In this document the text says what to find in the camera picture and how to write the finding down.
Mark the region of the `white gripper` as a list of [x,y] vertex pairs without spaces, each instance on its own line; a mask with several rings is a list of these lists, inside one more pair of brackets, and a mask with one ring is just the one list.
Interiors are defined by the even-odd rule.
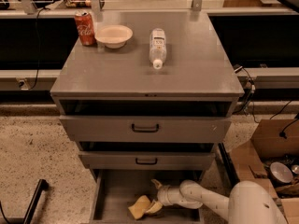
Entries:
[[163,206],[171,206],[179,203],[179,201],[181,200],[179,187],[173,187],[169,185],[163,186],[163,184],[157,179],[152,179],[151,182],[158,190],[158,201],[152,201],[149,208],[145,211],[146,215],[154,215],[158,213],[163,208]]

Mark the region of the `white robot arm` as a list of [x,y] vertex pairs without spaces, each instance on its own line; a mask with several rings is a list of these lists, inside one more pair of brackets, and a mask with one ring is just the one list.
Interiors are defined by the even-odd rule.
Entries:
[[197,182],[184,180],[178,187],[164,186],[152,179],[157,192],[146,214],[159,212],[164,206],[179,205],[197,209],[205,205],[229,224],[288,224],[270,194],[259,184],[241,181],[228,197],[203,188]]

